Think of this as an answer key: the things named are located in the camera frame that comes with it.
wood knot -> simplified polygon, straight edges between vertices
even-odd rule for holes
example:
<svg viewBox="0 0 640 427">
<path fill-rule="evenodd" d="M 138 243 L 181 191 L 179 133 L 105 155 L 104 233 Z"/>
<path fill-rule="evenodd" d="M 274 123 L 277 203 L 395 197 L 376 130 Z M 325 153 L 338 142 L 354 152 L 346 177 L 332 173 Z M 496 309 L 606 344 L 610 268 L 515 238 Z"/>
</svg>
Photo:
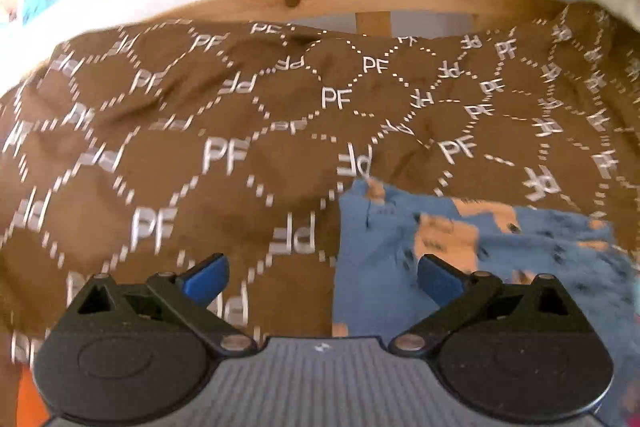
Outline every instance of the wood knot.
<svg viewBox="0 0 640 427">
<path fill-rule="evenodd" d="M 287 8 L 295 8 L 300 4 L 300 1 L 302 0 L 284 0 L 284 5 Z"/>
</svg>

gray ribbed surface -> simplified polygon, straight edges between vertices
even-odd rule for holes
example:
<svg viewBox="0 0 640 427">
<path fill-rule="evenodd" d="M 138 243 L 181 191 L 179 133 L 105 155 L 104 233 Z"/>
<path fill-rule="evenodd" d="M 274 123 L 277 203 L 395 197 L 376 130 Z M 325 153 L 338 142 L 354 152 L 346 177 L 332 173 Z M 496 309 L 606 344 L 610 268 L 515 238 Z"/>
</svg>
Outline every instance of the gray ribbed surface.
<svg viewBox="0 0 640 427">
<path fill-rule="evenodd" d="M 51 427 L 74 427 L 56 420 Z M 505 427 L 454 400 L 419 360 L 375 339 L 272 339 L 223 362 L 188 406 L 145 427 Z M 564 427 L 600 427 L 584 417 Z"/>
</svg>

wooden headboard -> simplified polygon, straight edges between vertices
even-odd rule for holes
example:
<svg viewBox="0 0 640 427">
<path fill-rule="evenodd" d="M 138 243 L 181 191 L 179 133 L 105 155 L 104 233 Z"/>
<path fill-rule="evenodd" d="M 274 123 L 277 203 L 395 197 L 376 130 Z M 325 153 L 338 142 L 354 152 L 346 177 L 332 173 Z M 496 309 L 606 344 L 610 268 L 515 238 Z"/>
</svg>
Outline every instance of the wooden headboard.
<svg viewBox="0 0 640 427">
<path fill-rule="evenodd" d="M 466 13 L 476 30 L 506 22 L 553 17 L 559 0 L 202 0 L 163 13 L 160 18 L 211 21 L 265 20 L 288 22 L 330 14 L 355 13 L 356 28 L 367 35 L 390 36 L 393 10 Z"/>
</svg>

brown bedsheet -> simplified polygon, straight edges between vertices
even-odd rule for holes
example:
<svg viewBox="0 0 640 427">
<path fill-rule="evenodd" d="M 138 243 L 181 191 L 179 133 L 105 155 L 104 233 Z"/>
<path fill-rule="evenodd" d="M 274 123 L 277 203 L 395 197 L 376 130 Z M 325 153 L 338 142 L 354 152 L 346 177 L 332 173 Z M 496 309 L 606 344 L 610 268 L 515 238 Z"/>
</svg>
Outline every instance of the brown bedsheet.
<svg viewBox="0 0 640 427">
<path fill-rule="evenodd" d="M 639 37 L 595 6 L 441 39 L 171 20 L 79 36 L 1 100 L 0 312 L 42 338 L 66 280 L 225 253 L 212 309 L 330 335 L 338 198 L 405 190 L 612 221 L 638 241 Z"/>
</svg>

folded blue garment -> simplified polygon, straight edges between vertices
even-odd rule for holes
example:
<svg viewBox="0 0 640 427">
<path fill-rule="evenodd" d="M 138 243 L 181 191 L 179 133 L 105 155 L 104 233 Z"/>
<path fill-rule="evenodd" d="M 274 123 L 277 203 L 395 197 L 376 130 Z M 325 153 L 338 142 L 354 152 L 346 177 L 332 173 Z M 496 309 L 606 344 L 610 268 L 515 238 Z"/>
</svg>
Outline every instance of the folded blue garment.
<svg viewBox="0 0 640 427">
<path fill-rule="evenodd" d="M 387 344 L 438 309 L 417 285 L 417 261 L 434 253 L 458 269 L 552 273 L 580 306 L 614 360 L 616 377 L 599 418 L 624 425 L 620 400 L 640 380 L 635 272 L 608 223 L 579 214 L 409 194 L 383 185 L 372 198 L 356 180 L 340 198 L 334 324 Z"/>
</svg>

